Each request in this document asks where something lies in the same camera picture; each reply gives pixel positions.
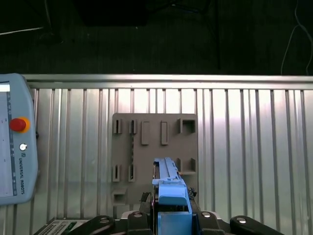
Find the universal robots logo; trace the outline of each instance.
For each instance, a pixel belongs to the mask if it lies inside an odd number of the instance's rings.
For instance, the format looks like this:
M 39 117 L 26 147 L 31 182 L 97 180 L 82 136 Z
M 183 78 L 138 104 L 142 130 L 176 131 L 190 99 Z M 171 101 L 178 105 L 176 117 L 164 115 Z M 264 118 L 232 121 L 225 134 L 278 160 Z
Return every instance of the universal robots logo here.
M 22 157 L 19 159 L 20 162 L 20 180 L 21 180 L 21 193 L 25 194 L 25 188 L 24 188 L 24 172 L 23 172 L 23 158 L 26 157 L 25 153 L 22 153 Z

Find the black handle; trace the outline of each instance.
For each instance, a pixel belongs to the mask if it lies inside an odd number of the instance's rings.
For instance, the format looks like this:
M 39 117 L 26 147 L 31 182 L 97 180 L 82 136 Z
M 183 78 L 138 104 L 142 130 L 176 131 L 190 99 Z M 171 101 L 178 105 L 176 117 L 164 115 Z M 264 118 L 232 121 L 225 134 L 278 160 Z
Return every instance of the black handle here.
M 243 215 L 230 220 L 231 232 L 238 235 L 283 235 L 280 232 Z
M 109 234 L 109 231 L 114 227 L 115 221 L 113 218 L 106 215 L 97 216 L 69 232 L 68 235 L 105 235 Z

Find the white cable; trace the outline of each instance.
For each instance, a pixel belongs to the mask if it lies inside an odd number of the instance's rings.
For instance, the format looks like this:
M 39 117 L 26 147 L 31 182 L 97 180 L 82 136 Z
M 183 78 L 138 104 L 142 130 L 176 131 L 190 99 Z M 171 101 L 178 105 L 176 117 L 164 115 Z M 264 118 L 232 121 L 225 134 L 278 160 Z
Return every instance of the white cable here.
M 294 31 L 299 27 L 299 25 L 296 25 L 292 32 L 291 32 L 291 35 L 289 37 L 289 42 L 288 42 L 288 45 L 287 45 L 287 48 L 286 48 L 286 51 L 285 51 L 285 55 L 284 55 L 284 58 L 283 58 L 283 62 L 282 62 L 282 66 L 280 67 L 280 74 L 283 75 L 283 66 L 284 66 L 284 63 L 285 63 L 285 59 L 286 59 L 286 55 L 287 55 L 287 52 L 288 52 L 288 49 L 289 49 L 289 46 L 290 46 L 290 42 L 292 40 L 292 36 L 293 36 L 293 33 Z
M 33 31 L 33 30 L 38 30 L 38 29 L 43 29 L 44 27 L 38 27 L 38 28 L 27 28 L 27 29 L 21 29 L 21 30 L 16 30 L 16 31 L 11 31 L 11 32 L 4 32 L 0 33 L 1 35 L 6 35 L 6 34 L 11 34 L 11 33 L 19 33 L 19 32 L 26 32 L 26 31 Z
M 291 32 L 291 35 L 290 35 L 290 38 L 289 38 L 289 42 L 288 42 L 288 45 L 287 45 L 287 48 L 286 48 L 286 51 L 285 51 L 285 55 L 284 55 L 284 58 L 283 58 L 283 61 L 282 61 L 282 66 L 280 68 L 281 75 L 283 75 L 283 66 L 284 66 L 285 58 L 286 58 L 286 55 L 287 55 L 287 52 L 288 52 L 288 49 L 289 49 L 289 46 L 290 46 L 290 42 L 291 42 L 292 36 L 293 36 L 294 31 L 296 30 L 296 28 L 300 27 L 307 34 L 308 39 L 310 40 L 310 43 L 311 43 L 311 56 L 310 56 L 310 59 L 309 59 L 309 62 L 307 64 L 307 66 L 305 68 L 306 74 L 307 74 L 307 76 L 309 76 L 309 66 L 310 66 L 310 64 L 312 62 L 312 58 L 313 58 L 313 38 L 310 35 L 310 33 L 308 32 L 308 30 L 303 26 L 303 24 L 300 23 L 300 21 L 298 19 L 298 16 L 297 16 L 298 5 L 299 5 L 299 0 L 297 0 L 297 5 L 296 5 L 295 10 L 294 10 L 295 19 L 297 20 L 298 24 L 293 28 L 293 30 Z

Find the small round button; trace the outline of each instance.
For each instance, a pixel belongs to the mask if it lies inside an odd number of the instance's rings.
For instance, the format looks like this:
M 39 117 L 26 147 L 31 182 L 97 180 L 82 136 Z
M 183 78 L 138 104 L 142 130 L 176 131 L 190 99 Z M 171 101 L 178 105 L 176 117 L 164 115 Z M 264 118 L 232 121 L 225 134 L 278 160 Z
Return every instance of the small round button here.
M 23 119 L 15 118 L 10 121 L 10 129 L 12 131 L 21 132 L 25 130 L 26 122 Z
M 27 144 L 26 143 L 21 143 L 20 144 L 20 151 L 25 151 L 27 149 Z

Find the metal bolt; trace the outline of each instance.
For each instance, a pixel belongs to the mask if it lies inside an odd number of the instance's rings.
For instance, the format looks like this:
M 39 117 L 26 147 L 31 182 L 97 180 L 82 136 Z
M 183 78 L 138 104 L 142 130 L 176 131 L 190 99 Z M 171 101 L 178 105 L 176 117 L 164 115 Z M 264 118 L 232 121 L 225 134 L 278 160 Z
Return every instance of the metal bolt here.
M 101 224 L 106 224 L 106 223 L 108 223 L 109 221 L 106 219 L 106 218 L 102 218 L 101 220 L 100 220 L 100 223 Z
M 134 216 L 135 216 L 136 218 L 139 218 L 139 217 L 142 216 L 142 214 L 141 214 L 140 212 L 135 212 L 135 213 L 134 213 Z
M 211 217 L 211 214 L 209 212 L 203 212 L 202 215 L 205 217 L 205 218 L 210 218 Z
M 26 143 L 21 143 L 20 144 L 20 151 L 25 151 L 27 149 L 27 144 Z
M 241 224 L 245 224 L 246 220 L 244 218 L 237 218 L 237 221 Z

